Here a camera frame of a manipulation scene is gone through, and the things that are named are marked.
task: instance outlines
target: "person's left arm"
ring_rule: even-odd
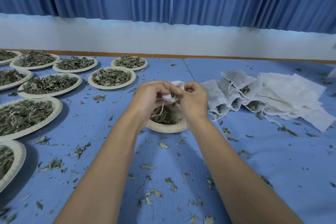
[[[117,223],[127,173],[137,136],[151,112],[162,106],[157,97],[180,90],[164,81],[142,84],[54,224]]]

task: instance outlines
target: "wall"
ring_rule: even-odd
[[[0,14],[0,48],[336,60],[336,35]]]

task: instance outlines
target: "plate of dried leaves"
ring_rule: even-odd
[[[91,86],[102,90],[114,90],[130,85],[136,74],[126,67],[104,67],[90,74],[88,82]]]
[[[17,92],[24,98],[55,97],[75,89],[82,81],[83,79],[77,74],[48,74],[28,80]]]
[[[14,179],[26,158],[26,148],[18,141],[0,143],[0,192]]]
[[[9,65],[14,69],[36,70],[50,67],[61,58],[58,55],[46,53],[45,51],[30,51],[28,55],[23,55],[19,59],[13,60]]]
[[[90,70],[98,65],[98,61],[89,57],[71,56],[69,59],[62,59],[52,66],[52,68],[61,73],[80,73]]]
[[[152,112],[147,128],[162,133],[177,133],[188,129],[187,120],[179,104],[165,105],[160,114],[161,110],[162,106]]]
[[[29,70],[15,70],[15,69],[4,69],[0,70],[0,90],[10,89],[24,82],[28,81],[33,77],[33,73]]]
[[[21,52],[0,50],[0,65],[6,65],[22,56]]]
[[[112,60],[111,67],[126,67],[133,71],[145,68],[148,65],[147,60],[137,56],[124,55]]]
[[[62,102],[56,98],[22,98],[0,105],[0,142],[44,127],[60,114],[62,107]]]

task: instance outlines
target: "person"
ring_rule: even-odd
[[[202,86],[197,82],[187,82],[184,89],[165,81],[139,86],[54,224],[117,223],[137,136],[152,111],[162,106],[162,100],[156,100],[157,97],[171,92],[180,99],[188,128],[234,224],[303,223],[240,158],[208,119],[207,92]]]

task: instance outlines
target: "plate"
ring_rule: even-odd
[[[120,59],[121,59],[121,57],[112,60],[112,62],[111,62],[111,67],[121,67],[121,66],[116,66],[116,60],[120,60]],[[140,69],[145,68],[147,65],[148,65],[148,62],[147,62],[147,60],[145,60],[145,64],[144,64],[143,66],[141,66],[141,67],[136,67],[136,68],[129,68],[129,69],[131,69],[132,71],[137,71],[137,70],[140,70]]]
[[[21,57],[23,55],[21,52],[14,52],[14,53],[17,54],[17,56],[15,58],[0,61],[0,65],[7,65],[7,64],[11,63],[13,60],[18,59],[19,57]]]
[[[20,171],[23,162],[26,158],[26,148],[25,146],[18,142],[18,141],[7,141],[2,142],[0,145],[7,146],[11,148],[14,152],[14,161],[10,169],[8,170],[7,174],[0,180],[0,193],[3,191],[4,188],[7,187],[8,184],[14,179],[15,175]]]
[[[16,104],[16,103],[19,103],[19,102],[21,102],[23,100],[26,100],[26,99],[27,98],[21,98],[21,99],[17,99],[17,100],[13,100],[13,101],[4,103],[4,104],[0,105],[0,109],[4,106],[11,105],[11,104]],[[53,119],[55,119],[57,117],[57,115],[60,114],[60,112],[62,110],[62,107],[63,107],[62,102],[60,100],[58,100],[57,98],[40,98],[40,99],[29,99],[29,100],[35,101],[35,102],[39,102],[39,101],[46,102],[46,101],[49,100],[52,103],[53,112],[46,119],[44,119],[43,121],[41,121],[40,123],[38,123],[34,126],[31,126],[30,128],[26,128],[24,130],[21,130],[19,132],[12,133],[12,134],[9,134],[9,135],[6,135],[6,136],[0,136],[0,142],[13,140],[13,139],[28,135],[32,132],[35,132],[36,130],[44,127],[49,122],[51,122]]]
[[[80,84],[82,83],[83,79],[77,75],[77,74],[71,74],[71,73],[57,73],[57,74],[48,74],[48,75],[44,75],[44,76],[40,76],[40,78],[42,77],[47,77],[49,75],[60,75],[60,76],[65,76],[68,75],[69,77],[77,77],[78,81],[71,87],[65,89],[65,90],[61,90],[61,91],[56,91],[53,93],[48,93],[48,94],[28,94],[26,92],[18,92],[18,95],[23,97],[23,98],[47,98],[47,97],[55,97],[55,96],[59,96],[62,94],[65,94],[69,91],[72,91],[73,89],[77,88],[78,86],[80,86]],[[19,88],[19,90],[23,90],[23,86],[26,84],[26,82],[24,84],[22,84]]]
[[[20,66],[20,63],[19,63],[20,59],[15,59],[15,60],[13,60],[13,61],[9,64],[9,66],[10,66],[11,68],[14,68],[14,69],[37,70],[37,69],[43,69],[43,68],[46,68],[46,67],[50,67],[50,66],[52,66],[53,64],[55,64],[56,62],[58,62],[58,61],[61,60],[61,58],[60,58],[58,55],[56,55],[56,54],[52,54],[52,53],[48,53],[48,54],[51,55],[51,56],[53,56],[53,57],[55,57],[56,60],[53,61],[53,62],[51,62],[51,63],[42,65],[42,66],[22,67],[22,66]]]
[[[117,85],[117,86],[102,86],[102,85],[98,85],[98,84],[95,84],[92,80],[92,74],[94,74],[95,72],[97,72],[98,70],[100,69],[104,69],[104,70],[107,70],[107,69],[116,69],[116,70],[123,70],[125,72],[130,72],[131,73],[131,79],[126,82],[126,83],[123,83],[123,84],[120,84],[120,85]],[[137,75],[134,73],[134,71],[132,71],[131,69],[129,68],[126,68],[126,67],[104,67],[104,68],[100,68],[100,69],[97,69],[96,71],[92,72],[89,76],[89,78],[87,79],[87,81],[89,82],[89,84],[92,86],[92,87],[95,87],[97,89],[102,89],[102,90],[114,90],[114,89],[119,89],[119,88],[122,88],[122,87],[125,87],[127,85],[130,85],[132,82],[134,82],[134,80],[136,79]]]
[[[57,61],[56,64],[53,64],[52,68],[57,71],[57,72],[60,72],[60,73],[80,73],[80,72],[84,72],[84,71],[87,71],[87,70],[90,70],[92,68],[94,68],[96,65],[98,65],[98,61],[94,58],[89,58],[89,57],[85,57],[87,59],[93,59],[94,60],[94,64],[91,65],[91,66],[88,66],[88,67],[85,67],[85,68],[81,68],[81,69],[75,69],[75,70],[63,70],[63,69],[60,69],[57,67],[57,63],[60,62],[60,61]]]
[[[21,74],[26,75],[26,77],[22,78],[21,80],[17,81],[17,82],[13,82],[10,84],[6,84],[3,86],[0,86],[0,90],[6,90],[6,89],[10,89],[10,88],[14,88],[16,86],[19,86],[20,84],[23,84],[24,82],[28,81],[30,78],[33,77],[33,73],[29,70],[24,70],[24,69],[17,69],[17,71]]]
[[[157,131],[157,132],[161,132],[161,133],[177,133],[177,132],[181,132],[184,130],[187,130],[187,120],[181,110],[181,107],[179,104],[176,104],[175,107],[175,119],[181,119],[181,121],[179,121],[178,123],[174,124],[174,125],[164,125],[164,124],[160,124],[160,123],[156,123],[152,120],[148,120],[146,127]]]

